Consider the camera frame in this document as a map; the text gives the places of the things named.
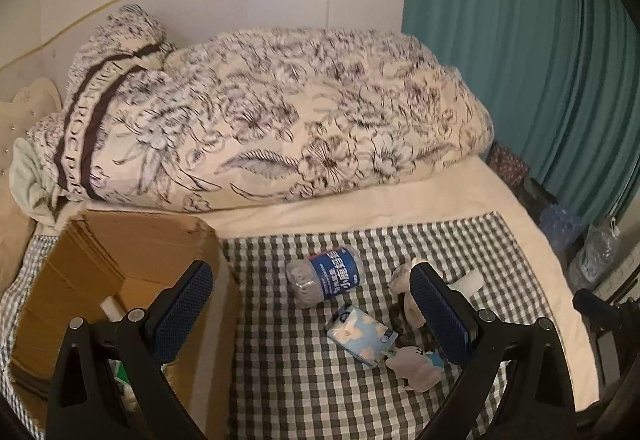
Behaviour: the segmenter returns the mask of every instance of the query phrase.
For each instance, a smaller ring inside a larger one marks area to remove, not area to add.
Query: blue bottle label
[[[346,248],[334,248],[309,258],[318,274],[324,299],[331,299],[360,284],[358,266]]]

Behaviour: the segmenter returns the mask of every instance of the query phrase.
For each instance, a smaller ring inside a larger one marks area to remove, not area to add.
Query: beige bed sheet
[[[115,209],[106,204],[90,208]],[[428,180],[199,216],[220,238],[233,238],[437,222],[491,211],[505,219],[545,292],[562,334],[576,409],[583,409],[598,399],[598,378],[593,351],[580,314],[572,306],[558,258],[508,187],[478,157],[471,156]]]

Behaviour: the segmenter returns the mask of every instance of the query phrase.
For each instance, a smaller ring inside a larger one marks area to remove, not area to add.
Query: blue gripper pad
[[[178,282],[162,290],[148,308],[145,335],[157,366],[177,357],[212,290],[211,267],[193,261]]]
[[[440,344],[447,360],[452,364],[466,366],[471,358],[471,341],[475,339],[477,327],[469,321],[470,315],[461,310],[458,314],[449,293],[453,292],[443,282],[428,262],[415,265],[409,275],[409,289],[427,325]]]

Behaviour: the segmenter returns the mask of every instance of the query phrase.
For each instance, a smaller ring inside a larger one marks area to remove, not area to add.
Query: blue floral tissue pack
[[[398,334],[355,306],[347,306],[327,332],[327,337],[373,368],[391,350]]]

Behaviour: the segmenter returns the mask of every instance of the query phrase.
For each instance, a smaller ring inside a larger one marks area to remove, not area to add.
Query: cardboard box
[[[214,229],[196,216],[85,211],[71,219],[22,308],[10,372],[31,417],[46,398],[69,321],[106,320],[100,303],[146,308],[193,260],[209,263],[214,291],[170,367],[175,394],[210,440],[223,438],[240,306],[238,285]]]

